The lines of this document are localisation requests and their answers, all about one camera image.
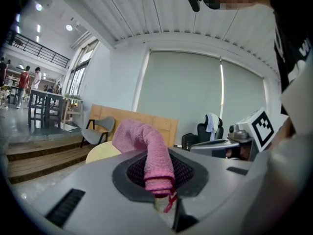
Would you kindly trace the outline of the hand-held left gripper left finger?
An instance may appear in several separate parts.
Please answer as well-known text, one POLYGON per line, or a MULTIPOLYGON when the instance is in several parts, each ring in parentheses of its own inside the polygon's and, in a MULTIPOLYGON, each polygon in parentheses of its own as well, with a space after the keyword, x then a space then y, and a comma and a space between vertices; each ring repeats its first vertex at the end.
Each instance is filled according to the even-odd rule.
POLYGON ((171 235, 152 203, 130 201, 113 184, 115 167, 135 156, 144 153, 132 151, 85 164, 45 190, 33 204, 36 224, 46 235, 171 235), (58 227, 47 215, 72 189, 84 196, 58 227))

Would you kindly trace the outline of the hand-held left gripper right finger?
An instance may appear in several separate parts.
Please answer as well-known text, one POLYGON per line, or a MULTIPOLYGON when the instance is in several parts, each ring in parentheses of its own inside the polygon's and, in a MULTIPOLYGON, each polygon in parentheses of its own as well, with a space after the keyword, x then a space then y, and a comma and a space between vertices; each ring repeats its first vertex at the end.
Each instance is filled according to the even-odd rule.
POLYGON ((170 148, 177 203, 171 235, 256 235, 249 223, 250 162, 227 160, 170 148))

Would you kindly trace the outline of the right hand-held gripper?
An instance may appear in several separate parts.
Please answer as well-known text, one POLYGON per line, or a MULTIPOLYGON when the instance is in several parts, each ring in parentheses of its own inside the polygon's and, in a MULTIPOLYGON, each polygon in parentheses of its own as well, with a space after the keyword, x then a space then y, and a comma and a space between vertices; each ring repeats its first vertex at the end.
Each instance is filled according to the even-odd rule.
POLYGON ((243 144, 250 145, 249 161, 253 161, 272 141, 274 128, 265 108, 251 113, 229 128, 228 138, 194 144, 190 152, 217 158, 226 158, 228 150, 243 144))

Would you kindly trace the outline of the person's right hand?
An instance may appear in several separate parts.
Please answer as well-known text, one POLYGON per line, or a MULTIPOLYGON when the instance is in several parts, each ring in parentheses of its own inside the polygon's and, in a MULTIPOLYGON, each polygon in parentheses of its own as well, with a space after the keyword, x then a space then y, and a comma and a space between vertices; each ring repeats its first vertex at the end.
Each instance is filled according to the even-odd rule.
POLYGON ((233 147, 226 150, 226 157, 228 159, 239 159, 243 161, 248 161, 250 157, 250 144, 242 144, 237 147, 233 147))

